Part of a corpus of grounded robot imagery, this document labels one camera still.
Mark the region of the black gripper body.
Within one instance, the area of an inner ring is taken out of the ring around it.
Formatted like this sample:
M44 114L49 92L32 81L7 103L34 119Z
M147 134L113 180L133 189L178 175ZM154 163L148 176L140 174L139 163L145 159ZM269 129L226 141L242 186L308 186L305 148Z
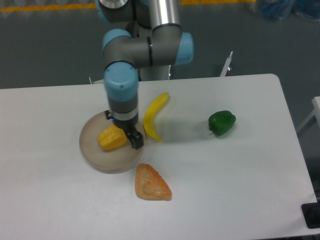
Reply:
M138 122L138 115L134 116L133 118L131 118L129 120L119 120L119 119L113 117L112 122L116 127L122 129L123 131L125 131L127 133L133 133L133 132L137 131L136 124Z

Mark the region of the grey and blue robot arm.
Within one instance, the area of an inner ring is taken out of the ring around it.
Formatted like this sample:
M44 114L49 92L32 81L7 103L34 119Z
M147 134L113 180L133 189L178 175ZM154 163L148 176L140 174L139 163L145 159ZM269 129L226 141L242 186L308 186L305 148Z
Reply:
M193 37L181 29L176 0L97 0L107 23L127 22L102 40L108 120L122 129L132 148L144 146L138 122L139 69L188 64L194 57Z

